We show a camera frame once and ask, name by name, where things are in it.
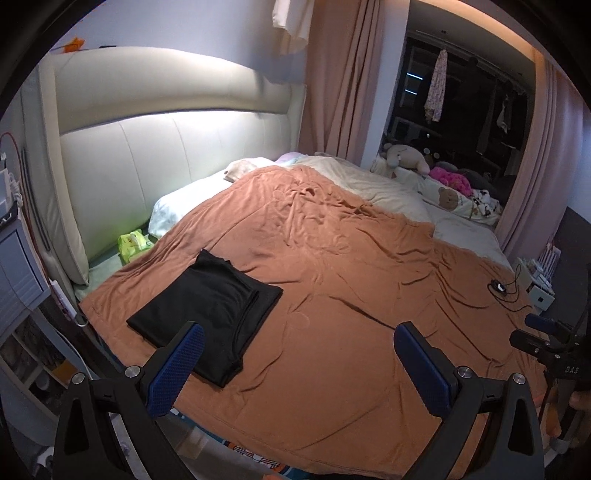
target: pink plush toy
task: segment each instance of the pink plush toy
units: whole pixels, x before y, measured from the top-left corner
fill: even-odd
[[[472,187],[470,187],[470,182],[464,175],[451,173],[441,167],[435,167],[429,172],[429,176],[468,198],[472,196]]]

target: white leather headboard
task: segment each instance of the white leather headboard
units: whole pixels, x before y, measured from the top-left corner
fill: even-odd
[[[226,60],[152,47],[48,55],[25,87],[40,221],[79,284],[161,196],[233,160],[295,150],[306,95]]]

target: folded black shirt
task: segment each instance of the folded black shirt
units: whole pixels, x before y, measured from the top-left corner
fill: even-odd
[[[191,320],[205,332],[193,371],[225,387],[242,371],[242,356],[283,290],[238,271],[207,250],[127,323],[153,345],[169,343]]]

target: blue gripper pad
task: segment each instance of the blue gripper pad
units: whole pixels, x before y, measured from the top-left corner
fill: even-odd
[[[205,347],[205,334],[194,324],[148,386],[146,408],[153,419],[166,415],[198,362]]]
[[[545,319],[533,313],[526,315],[525,324],[530,328],[547,333],[548,335],[554,335],[557,332],[556,322],[554,320]]]
[[[452,410],[452,386],[445,380],[424,348],[432,349],[410,322],[401,323],[396,327],[394,350],[398,358],[429,413],[445,419]]]

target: bed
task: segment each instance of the bed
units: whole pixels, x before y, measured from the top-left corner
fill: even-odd
[[[283,288],[243,371],[225,388],[195,375],[183,388],[176,408],[202,428],[304,471],[399,478],[438,425],[392,348],[392,328],[405,320],[455,364],[498,378],[520,371],[534,395],[545,388],[541,367],[508,342],[528,300],[512,313],[486,288],[514,276],[492,232],[334,158],[244,175],[109,271],[117,236],[145,225],[163,195],[231,161],[295,150],[303,86],[126,47],[47,57],[25,87],[42,256],[56,277],[96,287],[80,307],[121,362],[142,365],[154,351],[127,318],[203,248]],[[108,278],[92,278],[94,266]]]

